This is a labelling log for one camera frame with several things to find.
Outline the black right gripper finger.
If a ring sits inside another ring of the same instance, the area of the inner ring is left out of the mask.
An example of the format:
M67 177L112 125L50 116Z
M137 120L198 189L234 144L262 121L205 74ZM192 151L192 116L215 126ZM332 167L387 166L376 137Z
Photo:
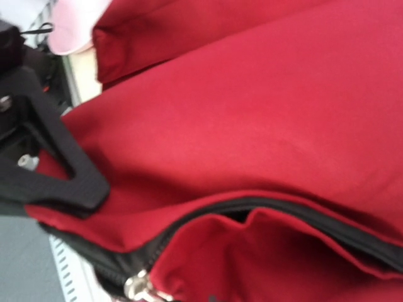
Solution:
M88 217L110 185L62 121L34 71L1 76L1 214L26 216L44 206Z

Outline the red backpack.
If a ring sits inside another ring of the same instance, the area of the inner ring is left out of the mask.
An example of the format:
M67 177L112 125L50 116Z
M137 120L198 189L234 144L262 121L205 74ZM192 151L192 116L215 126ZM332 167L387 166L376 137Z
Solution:
M109 293L402 300L401 1L112 1L93 45L110 194L26 211Z

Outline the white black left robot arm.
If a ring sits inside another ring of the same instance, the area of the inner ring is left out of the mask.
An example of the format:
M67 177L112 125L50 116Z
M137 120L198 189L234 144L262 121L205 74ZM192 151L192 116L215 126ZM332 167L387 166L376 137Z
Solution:
M1 0L1 19L29 30L47 22L55 1Z

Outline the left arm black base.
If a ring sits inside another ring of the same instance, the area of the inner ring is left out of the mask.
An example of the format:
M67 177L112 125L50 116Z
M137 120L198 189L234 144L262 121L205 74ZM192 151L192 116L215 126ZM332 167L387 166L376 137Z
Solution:
M70 103L62 59L53 54L47 39L39 40L54 30L50 22L34 30L21 31L16 25L1 20L1 73L16 67L30 68L42 90L54 98L58 106Z

